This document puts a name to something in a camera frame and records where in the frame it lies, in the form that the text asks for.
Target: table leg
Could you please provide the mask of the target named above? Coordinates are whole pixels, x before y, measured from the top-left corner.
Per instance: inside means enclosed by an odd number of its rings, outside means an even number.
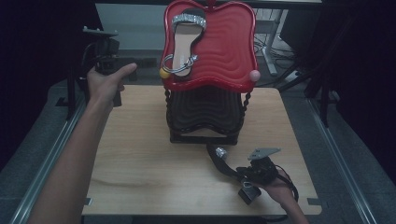
[[[272,77],[277,76],[277,71],[275,68],[274,61],[271,57],[271,47],[274,44],[274,39],[276,37],[276,31],[277,31],[277,28],[279,27],[280,18],[282,17],[282,13],[283,13],[283,9],[279,9],[277,11],[277,15],[276,15],[276,18],[272,25],[272,29],[271,29],[270,37],[268,38],[267,45],[262,49],[262,54],[264,55],[265,61],[268,66],[268,70],[270,71],[270,75]]]

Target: yellow ball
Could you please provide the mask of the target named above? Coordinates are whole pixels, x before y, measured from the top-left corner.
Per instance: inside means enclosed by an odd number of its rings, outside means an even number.
[[[163,68],[160,69],[160,77],[161,78],[169,78],[170,76],[171,76],[171,74],[166,72],[165,70],[163,70]]]

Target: wooden board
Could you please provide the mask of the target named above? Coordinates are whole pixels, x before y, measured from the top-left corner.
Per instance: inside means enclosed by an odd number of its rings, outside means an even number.
[[[112,111],[99,146],[88,192],[92,204],[83,215],[285,213],[265,191],[246,205],[237,194],[240,184],[216,169],[205,145],[169,142],[163,87],[126,86],[121,97],[123,106]],[[282,148],[271,159],[290,174],[304,213],[321,212],[307,202],[318,196],[276,89],[253,91],[238,144],[224,147],[232,168],[249,166],[256,147]]]

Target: hand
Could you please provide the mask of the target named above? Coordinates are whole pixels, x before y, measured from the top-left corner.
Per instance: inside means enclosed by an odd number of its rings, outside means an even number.
[[[280,175],[283,175],[285,178],[290,179],[283,170],[278,170]],[[253,183],[254,186],[259,187],[267,191],[268,195],[281,205],[285,203],[290,203],[290,201],[294,201],[294,197],[289,186],[281,179],[275,179],[271,184],[263,186],[256,183]]]
[[[104,104],[111,110],[116,91],[123,91],[125,89],[122,84],[122,79],[130,75],[136,67],[137,65],[135,63],[130,63],[109,76],[104,76],[92,68],[87,74],[91,96],[90,101]]]

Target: red tray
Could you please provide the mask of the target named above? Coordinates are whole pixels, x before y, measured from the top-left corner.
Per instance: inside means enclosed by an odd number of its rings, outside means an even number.
[[[194,62],[188,80],[174,76],[163,78],[170,91],[188,91],[204,85],[213,85],[229,91],[250,92],[255,82],[250,72],[258,69],[254,53],[255,15],[253,9],[241,2],[228,2],[213,7],[208,1],[204,7],[194,1],[180,0],[171,3],[164,13],[165,47],[163,58],[173,54],[175,41],[172,28],[174,16],[190,7],[201,8],[206,16],[206,30],[202,39],[191,48],[199,59]],[[172,67],[172,60],[166,62]]]

